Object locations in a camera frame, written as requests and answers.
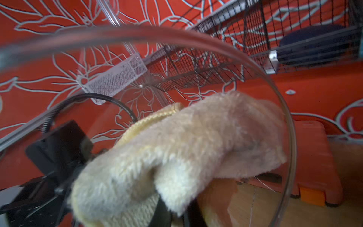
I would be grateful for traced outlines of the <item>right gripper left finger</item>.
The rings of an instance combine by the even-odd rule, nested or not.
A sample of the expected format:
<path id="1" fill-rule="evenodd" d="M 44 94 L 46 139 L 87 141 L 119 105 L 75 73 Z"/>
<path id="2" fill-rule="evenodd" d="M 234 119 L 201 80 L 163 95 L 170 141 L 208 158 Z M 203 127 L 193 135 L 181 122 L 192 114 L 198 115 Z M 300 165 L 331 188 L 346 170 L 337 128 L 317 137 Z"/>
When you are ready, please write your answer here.
<path id="1" fill-rule="evenodd" d="M 148 227 L 171 227 L 172 218 L 172 213 L 160 197 Z"/>

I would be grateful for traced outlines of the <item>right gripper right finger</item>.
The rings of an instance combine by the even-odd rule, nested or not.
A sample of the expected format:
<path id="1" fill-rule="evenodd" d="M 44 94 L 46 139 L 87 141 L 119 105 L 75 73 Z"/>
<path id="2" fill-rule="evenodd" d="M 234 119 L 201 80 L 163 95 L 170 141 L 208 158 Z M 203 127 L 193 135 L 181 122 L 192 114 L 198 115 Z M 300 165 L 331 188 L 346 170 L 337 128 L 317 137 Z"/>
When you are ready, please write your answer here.
<path id="1" fill-rule="evenodd" d="M 207 227 L 197 199 L 194 199 L 182 216 L 184 227 Z"/>

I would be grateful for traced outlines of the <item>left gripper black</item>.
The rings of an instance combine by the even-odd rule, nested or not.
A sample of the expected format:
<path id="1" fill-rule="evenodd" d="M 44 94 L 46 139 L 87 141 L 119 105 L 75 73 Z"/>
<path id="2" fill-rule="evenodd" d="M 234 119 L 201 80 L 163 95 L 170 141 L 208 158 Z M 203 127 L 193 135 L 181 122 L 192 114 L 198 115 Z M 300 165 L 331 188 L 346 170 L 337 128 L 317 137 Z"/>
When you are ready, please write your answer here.
<path id="1" fill-rule="evenodd" d="M 43 134 L 29 145 L 26 156 L 43 176 L 1 190 L 1 226 L 59 226 L 71 212 L 71 186 L 91 159 L 92 149 L 92 142 L 75 121 Z"/>

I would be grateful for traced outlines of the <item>cream yellow cloth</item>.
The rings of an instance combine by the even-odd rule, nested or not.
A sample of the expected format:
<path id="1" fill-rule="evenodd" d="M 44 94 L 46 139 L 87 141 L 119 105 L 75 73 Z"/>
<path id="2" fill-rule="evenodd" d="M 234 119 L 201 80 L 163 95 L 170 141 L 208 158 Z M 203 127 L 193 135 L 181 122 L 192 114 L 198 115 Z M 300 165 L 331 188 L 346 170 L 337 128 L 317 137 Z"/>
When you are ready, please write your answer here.
<path id="1" fill-rule="evenodd" d="M 147 227 L 162 201 L 171 225 L 197 200 L 209 227 L 230 227 L 237 191 L 286 162 L 285 117 L 268 100 L 230 91 L 166 106 L 130 127 L 78 175 L 69 202 L 85 227 Z"/>

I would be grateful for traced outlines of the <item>glass lid with white handle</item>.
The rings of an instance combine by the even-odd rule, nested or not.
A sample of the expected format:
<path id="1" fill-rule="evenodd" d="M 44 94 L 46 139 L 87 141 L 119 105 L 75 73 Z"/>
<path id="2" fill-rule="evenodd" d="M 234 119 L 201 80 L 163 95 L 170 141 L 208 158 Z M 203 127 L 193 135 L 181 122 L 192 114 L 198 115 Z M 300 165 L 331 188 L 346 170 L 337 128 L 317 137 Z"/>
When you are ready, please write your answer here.
<path id="1" fill-rule="evenodd" d="M 28 61 L 44 58 L 57 52 L 79 49 L 87 46 L 98 46 L 117 43 L 165 43 L 200 48 L 229 57 L 247 66 L 256 75 L 266 81 L 279 98 L 285 114 L 288 127 L 290 148 L 289 172 L 285 189 L 277 206 L 275 214 L 269 224 L 278 227 L 283 220 L 288 207 L 290 195 L 294 186 L 297 166 L 297 141 L 293 117 L 283 96 L 274 81 L 265 70 L 245 53 L 233 48 L 231 45 L 212 38 L 209 35 L 190 30 L 179 30 L 171 27 L 156 26 L 101 26 L 92 28 L 72 29 L 55 35 L 35 37 L 28 41 L 18 42 L 1 47 L 1 70 L 21 65 Z"/>

